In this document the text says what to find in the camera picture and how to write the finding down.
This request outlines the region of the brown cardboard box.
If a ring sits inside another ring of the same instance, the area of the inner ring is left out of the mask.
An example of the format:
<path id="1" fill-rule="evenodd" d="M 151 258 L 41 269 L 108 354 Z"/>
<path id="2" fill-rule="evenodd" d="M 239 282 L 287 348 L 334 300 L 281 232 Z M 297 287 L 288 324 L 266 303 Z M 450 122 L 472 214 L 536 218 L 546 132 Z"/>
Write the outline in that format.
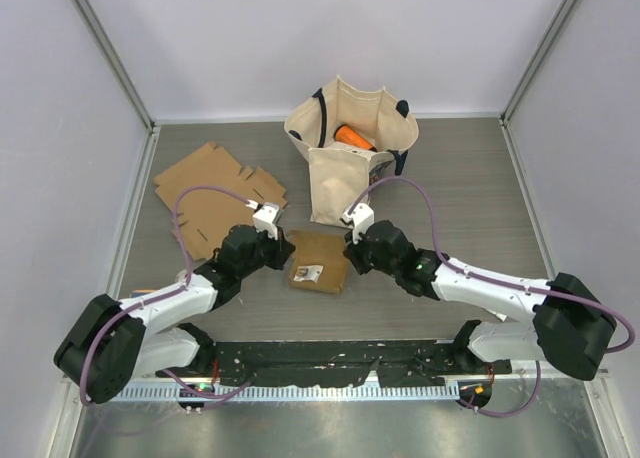
<path id="1" fill-rule="evenodd" d="M 289 240 L 295 246 L 289 285 L 293 288 L 340 294 L 343 291 L 349 261 L 344 257 L 344 238 L 338 235 L 294 230 Z M 294 282 L 293 275 L 298 266 L 322 265 L 324 270 L 317 283 Z"/>

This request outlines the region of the white snack packet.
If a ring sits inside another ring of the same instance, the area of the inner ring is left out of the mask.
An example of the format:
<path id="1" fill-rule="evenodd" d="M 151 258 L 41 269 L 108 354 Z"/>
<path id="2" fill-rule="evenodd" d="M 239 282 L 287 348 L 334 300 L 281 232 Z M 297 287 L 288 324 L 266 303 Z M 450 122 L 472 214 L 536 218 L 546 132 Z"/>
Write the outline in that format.
<path id="1" fill-rule="evenodd" d="M 298 266 L 293 275 L 294 282 L 313 282 L 317 283 L 324 267 L 322 265 L 303 265 Z"/>

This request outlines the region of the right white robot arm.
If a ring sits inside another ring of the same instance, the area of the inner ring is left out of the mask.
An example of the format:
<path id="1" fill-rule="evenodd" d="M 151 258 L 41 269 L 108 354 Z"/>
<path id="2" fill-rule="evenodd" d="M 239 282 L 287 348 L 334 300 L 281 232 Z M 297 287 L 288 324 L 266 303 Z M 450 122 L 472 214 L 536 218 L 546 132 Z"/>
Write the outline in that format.
<path id="1" fill-rule="evenodd" d="M 500 360 L 540 360 L 571 378 L 590 381 L 617 326 L 570 274 L 548 281 L 483 270 L 415 247 L 388 220 L 347 232 L 344 255 L 359 274 L 382 272 L 411 295 L 505 316 L 502 323 L 470 320 L 456 335 L 451 358 L 465 373 Z"/>

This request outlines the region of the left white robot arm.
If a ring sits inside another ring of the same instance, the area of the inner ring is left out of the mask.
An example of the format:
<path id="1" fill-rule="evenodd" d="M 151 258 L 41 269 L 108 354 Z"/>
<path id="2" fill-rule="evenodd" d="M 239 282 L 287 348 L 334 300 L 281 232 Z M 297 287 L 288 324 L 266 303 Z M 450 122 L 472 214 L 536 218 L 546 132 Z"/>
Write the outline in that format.
<path id="1" fill-rule="evenodd" d="M 213 370 L 215 345 L 189 318 L 231 301 L 241 283 L 267 267 L 283 269 L 295 246 L 249 225 L 233 227 L 211 259 L 184 279 L 137 298 L 93 298 L 56 350 L 53 362 L 95 404 L 133 378 L 157 372 L 200 377 Z"/>

